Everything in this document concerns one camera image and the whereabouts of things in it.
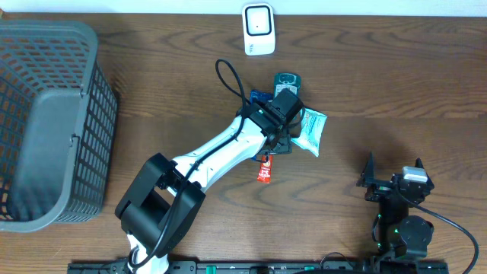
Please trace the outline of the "blue Oreo cookie pack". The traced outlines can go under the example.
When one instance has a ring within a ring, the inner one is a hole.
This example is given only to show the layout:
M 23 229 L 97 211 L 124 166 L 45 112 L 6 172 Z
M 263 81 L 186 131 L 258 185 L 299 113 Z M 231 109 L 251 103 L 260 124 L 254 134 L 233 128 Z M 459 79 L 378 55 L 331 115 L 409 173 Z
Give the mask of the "blue Oreo cookie pack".
M 258 90 L 252 90 L 250 92 L 249 102 L 250 104 L 256 103 L 256 104 L 265 105 L 271 102 L 272 99 L 273 99 L 273 94 L 266 93 L 263 91 L 258 91 Z

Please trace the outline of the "light green snack packet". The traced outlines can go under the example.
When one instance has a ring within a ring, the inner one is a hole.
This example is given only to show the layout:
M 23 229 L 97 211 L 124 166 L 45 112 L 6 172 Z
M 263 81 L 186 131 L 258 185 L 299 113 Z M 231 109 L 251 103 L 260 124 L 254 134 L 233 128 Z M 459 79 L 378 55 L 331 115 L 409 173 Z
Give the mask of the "light green snack packet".
M 291 141 L 301 149 L 310 151 L 318 158 L 320 154 L 320 140 L 326 120 L 327 115 L 305 108 L 301 121 L 300 135 L 297 138 L 292 138 Z

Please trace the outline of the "teal mouthwash bottle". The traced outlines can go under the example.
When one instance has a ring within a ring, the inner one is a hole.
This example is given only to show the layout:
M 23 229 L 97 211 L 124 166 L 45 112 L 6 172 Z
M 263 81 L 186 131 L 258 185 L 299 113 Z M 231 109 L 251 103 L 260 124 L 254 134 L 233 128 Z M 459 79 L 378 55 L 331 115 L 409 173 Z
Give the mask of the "teal mouthwash bottle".
M 288 72 L 277 73 L 274 77 L 274 97 L 284 89 L 298 96 L 301 89 L 301 76 Z

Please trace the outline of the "red Nescafe coffee stick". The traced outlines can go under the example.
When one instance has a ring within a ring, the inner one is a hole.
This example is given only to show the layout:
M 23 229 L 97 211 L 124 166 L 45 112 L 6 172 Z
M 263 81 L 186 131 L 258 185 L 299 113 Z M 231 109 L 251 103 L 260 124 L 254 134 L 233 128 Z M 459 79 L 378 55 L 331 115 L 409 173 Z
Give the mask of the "red Nescafe coffee stick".
M 263 155 L 260 160 L 260 168 L 257 180 L 260 183 L 270 184 L 272 175 L 273 156 Z

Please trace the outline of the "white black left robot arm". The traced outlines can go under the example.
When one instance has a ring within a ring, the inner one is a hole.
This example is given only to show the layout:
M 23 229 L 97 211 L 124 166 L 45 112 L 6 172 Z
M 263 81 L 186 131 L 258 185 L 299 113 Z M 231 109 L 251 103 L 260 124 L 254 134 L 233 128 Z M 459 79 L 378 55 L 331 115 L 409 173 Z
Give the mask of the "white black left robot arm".
M 242 161 L 277 147 L 303 109 L 284 89 L 268 103 L 244 105 L 225 131 L 196 150 L 172 160 L 150 157 L 115 210 L 131 245 L 129 271 L 166 272 L 167 256 L 187 234 L 208 188 Z

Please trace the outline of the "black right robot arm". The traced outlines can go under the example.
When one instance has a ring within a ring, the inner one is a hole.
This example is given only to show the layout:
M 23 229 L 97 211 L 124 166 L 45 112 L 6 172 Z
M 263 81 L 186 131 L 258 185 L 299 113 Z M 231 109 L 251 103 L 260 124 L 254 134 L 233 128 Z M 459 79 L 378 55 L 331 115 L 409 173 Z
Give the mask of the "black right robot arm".
M 434 231 L 433 224 L 409 214 L 409 210 L 424 202 L 434 189 L 421 160 L 418 158 L 413 167 L 403 167 L 389 180 L 380 180 L 374 175 L 373 155 L 369 155 L 356 185 L 366 189 L 365 200 L 379 204 L 372 237 L 380 254 L 392 260 L 425 258 Z

